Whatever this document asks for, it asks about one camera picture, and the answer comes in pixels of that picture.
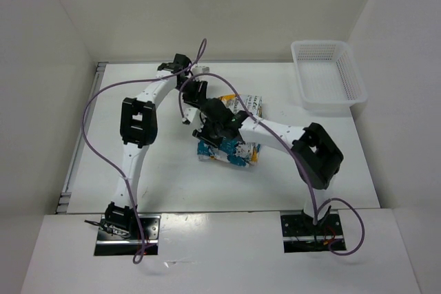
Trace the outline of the patterned white teal yellow shorts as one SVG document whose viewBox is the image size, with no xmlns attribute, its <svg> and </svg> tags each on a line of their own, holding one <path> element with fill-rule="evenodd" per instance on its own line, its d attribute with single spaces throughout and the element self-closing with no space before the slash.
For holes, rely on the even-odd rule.
<svg viewBox="0 0 441 294">
<path fill-rule="evenodd" d="M 263 99 L 257 95 L 241 94 L 247 109 L 254 115 L 263 115 Z M 212 147 L 203 141 L 198 141 L 197 156 L 199 160 L 219 160 L 238 167 L 248 167 L 258 162 L 260 145 L 256 143 L 243 143 L 235 138 L 222 139 L 219 147 Z"/>
</svg>

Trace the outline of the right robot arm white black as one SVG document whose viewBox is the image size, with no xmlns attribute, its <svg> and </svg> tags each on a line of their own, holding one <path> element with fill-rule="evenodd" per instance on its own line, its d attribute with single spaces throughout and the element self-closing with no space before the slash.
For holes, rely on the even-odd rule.
<svg viewBox="0 0 441 294">
<path fill-rule="evenodd" d="M 187 115 L 187 120 L 194 126 L 193 136 L 212 147 L 220 147 L 224 140 L 237 140 L 263 145 L 291 156 L 310 195 L 302 210 L 303 229 L 317 234 L 326 227 L 329 214 L 325 207 L 327 190 L 339 172 L 344 156 L 322 125 L 283 125 L 256 116 L 244 107 L 234 113 L 217 98 L 208 99 L 194 112 L 194 115 Z"/>
</svg>

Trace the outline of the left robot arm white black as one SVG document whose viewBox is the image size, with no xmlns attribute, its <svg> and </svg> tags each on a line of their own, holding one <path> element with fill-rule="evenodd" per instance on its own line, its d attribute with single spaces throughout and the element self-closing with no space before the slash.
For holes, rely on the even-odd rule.
<svg viewBox="0 0 441 294">
<path fill-rule="evenodd" d="M 123 100 L 120 119 L 123 159 L 117 168 L 120 178 L 101 222 L 108 233 L 114 232 L 124 239 L 144 234 L 137 215 L 136 195 L 145 156 L 158 134 L 158 107 L 172 90 L 181 91 L 181 99 L 188 105 L 182 109 L 182 122 L 202 129 L 200 109 L 206 102 L 207 82 L 190 78 L 193 64 L 187 56 L 176 54 L 173 61 L 158 66 L 153 81 L 140 94 Z"/>
</svg>

